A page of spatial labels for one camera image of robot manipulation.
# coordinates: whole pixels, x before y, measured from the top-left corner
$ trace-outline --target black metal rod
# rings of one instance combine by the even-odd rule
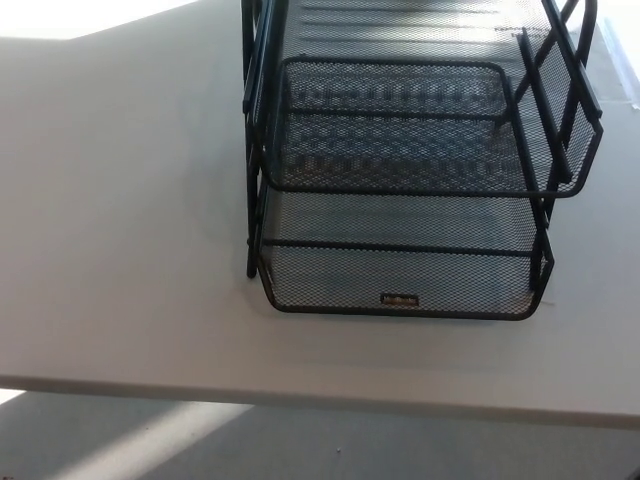
[[[242,77],[246,84],[253,50],[253,12],[251,0],[242,0]]]
[[[553,111],[551,110],[551,104],[549,103],[549,97],[545,91],[542,79],[540,78],[540,72],[535,66],[533,60],[533,50],[531,48],[531,42],[529,41],[529,35],[527,30],[522,30],[522,35],[518,38],[520,43],[520,51],[522,52],[522,59],[527,69],[527,75],[531,82],[531,88],[533,89],[533,95],[538,105],[540,113],[540,120],[544,128],[545,136],[549,142],[549,148],[551,149],[551,155],[553,157],[553,164],[558,175],[558,179],[563,183],[571,182],[572,173],[569,169],[569,162],[567,155],[562,145],[558,128],[553,119]]]
[[[579,59],[579,53],[576,52],[576,49],[573,46],[569,30],[567,30],[567,26],[561,20],[561,13],[558,11],[558,7],[554,0],[542,0],[542,5],[547,12],[551,28],[555,31],[558,48],[560,49],[569,77],[571,78],[572,89],[575,88],[577,90],[576,93],[579,95],[580,101],[583,104],[583,109],[587,119],[590,122],[595,122],[602,117],[602,109],[600,108],[596,95],[593,92],[593,88],[591,87],[591,83],[587,77],[583,62]],[[593,33],[591,36],[587,35],[587,37],[591,39],[593,37]]]
[[[316,248],[332,250],[368,250],[375,252],[405,252],[405,253],[442,253],[450,255],[484,255],[492,257],[524,257],[531,256],[530,251],[499,250],[490,248],[455,248],[431,247],[423,245],[392,245],[366,242],[325,242],[316,240],[283,240],[264,238],[262,244],[266,247],[288,248]]]
[[[578,1],[579,0],[567,0],[567,3],[565,3],[564,7],[562,8],[562,13],[560,14],[560,18],[564,23],[567,23],[567,21],[573,14],[573,11],[576,9],[576,6],[578,5]],[[556,38],[554,33],[549,32],[549,35],[547,36],[547,38],[545,38],[544,42],[542,43],[542,46],[538,49],[538,53],[536,53],[536,57],[535,57],[536,68],[540,68],[542,66],[544,61],[547,59],[547,56],[549,56],[549,53],[551,53],[551,49],[553,48],[553,45],[555,43],[556,43]],[[516,89],[516,95],[515,95],[516,103],[520,103],[520,101],[522,100],[522,97],[524,97],[524,94],[527,92],[528,88],[529,88],[529,78],[525,76],[520,81],[520,85],[518,85],[518,88]]]
[[[257,81],[258,81],[258,73],[262,66],[262,59],[264,55],[264,44],[266,43],[265,37],[265,29],[266,24],[269,21],[269,7],[270,0],[265,0],[263,4],[262,11],[260,13],[260,19],[258,21],[258,28],[256,30],[255,41],[253,42],[252,49],[249,57],[249,66],[247,75],[245,77],[245,88],[244,88],[244,98],[242,99],[242,111],[244,113],[248,113],[251,104],[256,95],[257,90]],[[251,32],[253,35],[253,23],[251,26]]]
[[[256,168],[256,150],[251,149],[247,161],[247,226],[248,226],[248,255],[247,255],[247,276],[256,276],[256,231],[257,231],[257,209],[258,209],[258,171]]]
[[[473,115],[464,113],[432,113],[432,112],[395,112],[383,110],[342,110],[326,108],[283,108],[284,115],[326,115],[340,117],[379,117],[379,118],[402,118],[420,120],[469,120],[469,121],[489,121],[500,120],[502,115]]]
[[[593,34],[596,28],[597,20],[597,0],[587,0],[587,8],[585,10],[582,32],[580,34],[580,40],[578,42],[578,51],[576,53],[577,61],[582,64],[582,68],[587,66],[589,52],[591,50],[591,42],[593,41]],[[575,123],[579,102],[580,100],[578,97],[578,92],[571,88],[567,96],[567,103],[565,106],[564,114],[562,116],[562,124],[560,127],[560,135],[562,136],[562,140],[566,147],[568,147],[569,143],[571,142],[571,134],[573,133],[573,125]],[[587,119],[589,119],[589,121],[592,121],[589,117],[590,113],[591,112],[585,111]]]

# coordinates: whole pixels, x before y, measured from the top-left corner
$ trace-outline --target desk organizer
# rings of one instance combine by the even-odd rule
[[[247,274],[273,306],[532,315],[603,133],[577,3],[245,1]]]

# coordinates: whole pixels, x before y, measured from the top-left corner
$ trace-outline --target metal frame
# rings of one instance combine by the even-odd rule
[[[588,161],[577,178],[577,193],[584,184],[586,176],[591,167],[593,156],[598,148],[602,136],[602,128],[599,119],[602,114],[595,96],[591,90],[588,79],[584,72],[587,64],[591,42],[593,39],[596,19],[597,0],[585,0],[586,8],[582,24],[582,32],[577,49],[573,47],[570,40],[566,22],[569,20],[580,0],[567,0],[562,11],[558,11],[553,0],[540,0],[546,10],[551,23],[551,32],[542,43],[538,52],[533,55],[531,44],[526,31],[519,36],[523,60],[527,70],[527,75],[520,81],[518,88],[512,93],[510,86],[507,94],[507,110],[502,119],[496,118],[496,124],[504,121],[511,121],[517,139],[518,152],[522,161],[523,174],[526,183],[526,192],[491,192],[488,194],[473,194],[469,192],[431,192],[431,195],[438,196],[491,196],[491,197],[527,197],[530,199],[531,208],[536,223],[538,234],[531,252],[519,251],[490,251],[486,249],[456,249],[456,248],[430,248],[430,247],[406,247],[393,245],[368,245],[368,244],[344,244],[332,245],[331,242],[311,242],[311,241],[285,241],[274,239],[263,239],[263,219],[267,208],[267,188],[268,183],[273,182],[268,178],[267,169],[262,169],[263,157],[265,154],[263,135],[266,130],[266,117],[261,118],[261,112],[256,111],[256,97],[261,85],[260,72],[265,67],[267,56],[273,45],[269,44],[271,38],[271,16],[273,15],[274,3],[276,0],[242,0],[242,27],[243,27],[243,78],[245,82],[245,95],[243,99],[243,112],[245,114],[245,141],[246,141],[246,182],[247,182],[247,220],[248,220],[248,259],[247,276],[255,277],[260,272],[261,281],[269,301],[273,306],[282,311],[299,313],[330,313],[330,314],[363,314],[363,315],[385,315],[385,316],[420,316],[439,318],[474,318],[490,320],[522,320],[529,317],[537,309],[544,289],[549,281],[551,270],[554,266],[554,258],[547,236],[547,228],[556,198],[571,196],[571,192],[558,191],[560,183],[570,182],[575,172],[571,172],[566,158],[565,148],[569,145],[573,124],[579,105],[582,104],[587,119],[594,125],[596,131],[596,141],[590,145]],[[561,125],[555,124],[549,100],[544,91],[544,86],[540,81],[539,69],[544,64],[552,48],[558,44],[564,61],[569,70],[571,85],[565,104],[565,110]],[[526,136],[518,114],[518,104],[524,94],[531,87],[534,93],[536,104],[541,113],[541,119],[547,140],[552,148],[553,163],[550,171],[546,191],[540,191],[533,172],[531,159],[526,145]],[[484,312],[427,312],[412,311],[406,309],[370,309],[370,308],[334,308],[334,307],[286,307],[278,305],[271,287],[271,274],[268,266],[259,255],[262,246],[282,246],[282,247],[308,247],[308,248],[331,248],[341,249],[372,249],[385,251],[414,251],[414,252],[438,252],[470,255],[507,255],[525,256],[531,258],[530,278],[531,289],[534,292],[530,308],[521,315],[511,314],[486,314]]]

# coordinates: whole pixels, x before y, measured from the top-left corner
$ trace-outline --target floor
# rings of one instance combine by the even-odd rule
[[[640,432],[24,393],[3,480],[616,480]]]

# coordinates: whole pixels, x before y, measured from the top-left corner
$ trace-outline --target tray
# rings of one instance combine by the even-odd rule
[[[522,320],[554,264],[535,205],[269,190],[258,269],[282,311]]]

